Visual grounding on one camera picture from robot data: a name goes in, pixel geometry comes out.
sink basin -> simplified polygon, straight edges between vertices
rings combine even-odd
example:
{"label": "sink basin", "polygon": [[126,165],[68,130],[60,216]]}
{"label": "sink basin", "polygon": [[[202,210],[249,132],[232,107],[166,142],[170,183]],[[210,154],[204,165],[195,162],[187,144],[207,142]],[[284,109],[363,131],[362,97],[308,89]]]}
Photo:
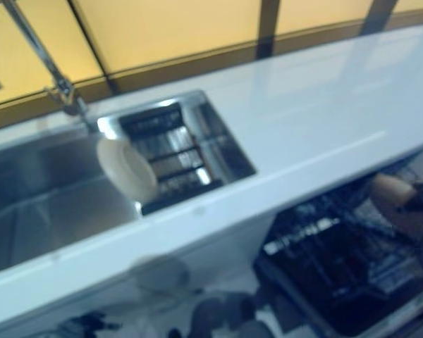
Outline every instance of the sink basin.
{"label": "sink basin", "polygon": [[[97,125],[0,150],[0,271],[255,173],[201,92]],[[135,207],[113,186],[97,160],[103,137],[127,137],[146,157],[161,187],[155,201]]]}

dishwasher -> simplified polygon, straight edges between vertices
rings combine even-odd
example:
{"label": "dishwasher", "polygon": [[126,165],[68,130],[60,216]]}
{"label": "dishwasher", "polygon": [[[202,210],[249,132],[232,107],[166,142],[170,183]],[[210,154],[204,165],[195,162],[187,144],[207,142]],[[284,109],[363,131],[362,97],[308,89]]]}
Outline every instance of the dishwasher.
{"label": "dishwasher", "polygon": [[423,150],[280,212],[255,261],[261,283],[321,337],[397,332],[423,311],[422,188]]}

kitchen counter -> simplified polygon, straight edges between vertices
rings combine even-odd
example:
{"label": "kitchen counter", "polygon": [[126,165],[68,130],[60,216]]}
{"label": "kitchen counter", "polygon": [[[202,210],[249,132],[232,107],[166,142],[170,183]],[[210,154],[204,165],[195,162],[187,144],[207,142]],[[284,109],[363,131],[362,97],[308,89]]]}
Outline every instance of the kitchen counter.
{"label": "kitchen counter", "polygon": [[[423,26],[124,94],[90,113],[194,89],[205,92],[257,173],[3,271],[0,323],[423,146]],[[66,123],[56,113],[0,130],[0,147]]]}

yellow glass window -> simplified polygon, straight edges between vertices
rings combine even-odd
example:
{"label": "yellow glass window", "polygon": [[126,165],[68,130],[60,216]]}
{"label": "yellow glass window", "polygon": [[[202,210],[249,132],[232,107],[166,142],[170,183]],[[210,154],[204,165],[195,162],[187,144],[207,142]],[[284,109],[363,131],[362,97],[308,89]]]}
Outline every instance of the yellow glass window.
{"label": "yellow glass window", "polygon": [[372,0],[282,0],[276,34],[364,18]]}
{"label": "yellow glass window", "polygon": [[[66,1],[20,0],[18,5],[72,81],[101,75]],[[0,85],[0,103],[52,86],[51,75],[1,4]]]}
{"label": "yellow glass window", "polygon": [[423,9],[423,0],[398,0],[393,12],[406,12]]}
{"label": "yellow glass window", "polygon": [[260,0],[76,0],[108,71],[255,40]]}

faucet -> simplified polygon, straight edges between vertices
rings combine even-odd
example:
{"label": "faucet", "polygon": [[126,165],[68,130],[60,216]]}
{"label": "faucet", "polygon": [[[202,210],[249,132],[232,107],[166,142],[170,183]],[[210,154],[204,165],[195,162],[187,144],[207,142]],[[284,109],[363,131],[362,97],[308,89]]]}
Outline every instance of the faucet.
{"label": "faucet", "polygon": [[47,92],[47,94],[50,95],[51,98],[61,104],[66,114],[71,116],[79,116],[81,121],[83,121],[91,131],[92,127],[86,118],[87,105],[85,101],[79,95],[71,81],[69,81],[69,79],[60,72],[49,52],[46,50],[45,46],[42,44],[30,23],[27,21],[26,17],[18,7],[16,1],[1,0],[1,2],[5,9],[8,11],[8,14],[12,17],[14,23],[19,27],[20,31],[28,40],[30,46],[39,56],[53,77],[56,90],[51,91],[46,87],[44,90]]}

